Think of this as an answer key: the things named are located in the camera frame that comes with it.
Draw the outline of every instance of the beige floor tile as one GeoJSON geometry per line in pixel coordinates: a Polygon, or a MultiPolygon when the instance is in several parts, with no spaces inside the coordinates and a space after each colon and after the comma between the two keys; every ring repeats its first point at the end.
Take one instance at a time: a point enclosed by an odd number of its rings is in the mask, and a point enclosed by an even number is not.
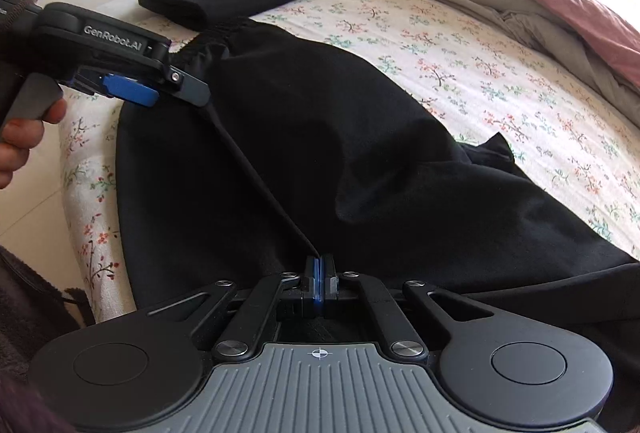
{"type": "Polygon", "coordinates": [[[2,233],[0,243],[57,288],[84,288],[60,191],[2,233]]]}
{"type": "Polygon", "coordinates": [[[60,189],[58,127],[45,127],[44,139],[31,150],[27,165],[15,173],[7,188],[0,190],[0,235],[60,189]]]}

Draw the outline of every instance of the screw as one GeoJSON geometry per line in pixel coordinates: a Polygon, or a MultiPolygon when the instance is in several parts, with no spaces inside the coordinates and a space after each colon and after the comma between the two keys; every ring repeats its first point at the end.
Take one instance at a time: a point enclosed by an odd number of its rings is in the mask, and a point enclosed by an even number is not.
{"type": "Polygon", "coordinates": [[[415,357],[424,352],[424,347],[415,341],[396,341],[391,345],[391,350],[402,357],[415,357]]]}
{"type": "Polygon", "coordinates": [[[216,350],[220,355],[224,355],[225,357],[237,357],[238,355],[242,355],[246,353],[249,347],[246,343],[242,341],[236,341],[235,339],[228,339],[226,341],[221,341],[216,346],[216,350]]]}

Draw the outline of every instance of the finger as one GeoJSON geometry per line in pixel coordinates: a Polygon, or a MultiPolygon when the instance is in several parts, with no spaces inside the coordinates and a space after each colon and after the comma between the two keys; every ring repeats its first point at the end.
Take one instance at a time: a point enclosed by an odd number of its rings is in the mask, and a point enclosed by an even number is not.
{"type": "Polygon", "coordinates": [[[6,188],[13,177],[14,174],[10,171],[0,171],[0,189],[6,188]]]}
{"type": "Polygon", "coordinates": [[[29,150],[0,142],[0,171],[16,171],[27,164],[29,150]]]}
{"type": "Polygon", "coordinates": [[[65,114],[66,101],[64,99],[59,99],[47,110],[43,120],[47,123],[58,124],[62,119],[64,119],[65,114]]]}
{"type": "Polygon", "coordinates": [[[4,125],[2,130],[2,140],[25,150],[39,145],[43,135],[44,124],[42,121],[28,119],[11,120],[4,125]]]}

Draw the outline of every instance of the ridged surface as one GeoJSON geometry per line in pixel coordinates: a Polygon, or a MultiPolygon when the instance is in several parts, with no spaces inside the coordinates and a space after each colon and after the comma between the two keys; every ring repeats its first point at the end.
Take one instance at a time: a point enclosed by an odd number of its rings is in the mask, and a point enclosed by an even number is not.
{"type": "MultiPolygon", "coordinates": [[[[497,433],[452,406],[419,366],[373,345],[267,345],[214,369],[178,413],[140,433],[497,433]]],[[[603,433],[585,422],[565,430],[603,433]]]]}

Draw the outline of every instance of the bed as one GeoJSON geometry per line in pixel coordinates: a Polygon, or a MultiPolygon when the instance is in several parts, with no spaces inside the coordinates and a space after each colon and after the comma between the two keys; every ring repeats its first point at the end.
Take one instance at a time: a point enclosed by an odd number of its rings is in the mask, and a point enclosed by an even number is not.
{"type": "MultiPolygon", "coordinates": [[[[135,0],[101,11],[167,36],[172,52],[196,36],[135,0]]],[[[254,19],[366,59],[460,142],[501,132],[533,182],[640,259],[640,130],[547,55],[437,0],[295,0],[254,19]]],[[[95,317],[107,320],[135,309],[116,206],[122,102],[66,98],[66,219],[95,317]]]]}

